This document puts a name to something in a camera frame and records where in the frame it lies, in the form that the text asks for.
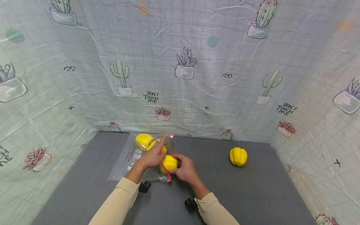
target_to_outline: grid pattern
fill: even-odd
[[[16,28],[25,41],[0,42],[0,63],[14,65],[28,93],[0,104],[0,144],[14,158],[0,170],[0,202],[7,206],[0,218],[28,224],[61,180],[56,174],[68,170],[96,131],[89,125],[109,131],[114,121],[122,131],[220,139],[231,129],[236,140],[270,143],[295,168],[289,175],[314,216],[358,224],[359,113],[347,115],[332,100],[360,78],[360,29],[334,33],[340,21],[358,21],[360,3],[278,0],[264,39],[247,36],[261,1],[144,0],[146,16],[138,3],[71,1],[76,26],[54,22],[50,2],[6,6],[2,30]],[[211,36],[218,39],[213,48]],[[198,57],[191,80],[175,76],[184,46]],[[111,75],[116,59],[129,67],[131,97],[120,96],[121,83]],[[268,104],[256,104],[265,75],[277,69],[281,83]],[[144,99],[148,91],[159,93],[157,103]],[[277,110],[284,103],[298,108],[285,116]],[[163,107],[171,111],[168,121],[157,119],[155,109]],[[277,132],[279,121],[291,122],[296,134]],[[41,173],[19,170],[39,146],[52,154],[51,165]]]

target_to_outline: wrinkled fabric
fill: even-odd
[[[360,2],[0,6],[4,224],[30,224],[98,130],[270,143],[318,224],[359,224]]]

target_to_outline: yellow bell pepper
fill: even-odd
[[[162,160],[162,165],[164,165],[165,169],[167,171],[176,169],[177,168],[177,158],[174,158],[173,156],[165,156],[165,158]],[[160,172],[163,174],[166,174],[166,171],[164,170],[164,167],[160,165]]]
[[[150,144],[149,147],[148,147],[148,150],[151,149],[151,148],[154,146],[155,142],[156,142],[156,140],[153,141],[153,142],[151,142],[151,144]],[[166,153],[166,152],[167,152],[167,149],[166,149],[166,146],[164,145],[164,146],[162,147],[162,152],[161,152],[161,153]]]
[[[136,145],[143,151],[148,150],[148,146],[153,141],[153,137],[150,134],[139,134],[135,138]]]
[[[247,152],[243,148],[235,147],[230,150],[230,161],[237,166],[243,166],[247,161]]]

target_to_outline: beige sleeve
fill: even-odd
[[[195,198],[195,201],[198,204],[199,213],[207,225],[239,225],[212,192],[201,200]]]
[[[91,219],[89,225],[122,225],[139,193],[139,184],[121,178],[113,192]]]

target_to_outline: table surface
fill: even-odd
[[[117,183],[107,178],[128,135],[97,133],[32,224],[88,224]],[[315,225],[269,144],[189,137],[174,137],[171,144],[194,161],[205,185],[241,225]],[[246,149],[243,167],[230,163],[233,147]],[[204,224],[196,210],[186,209],[186,198],[194,194],[176,177],[171,183],[154,182],[148,193],[139,193],[124,224]]]

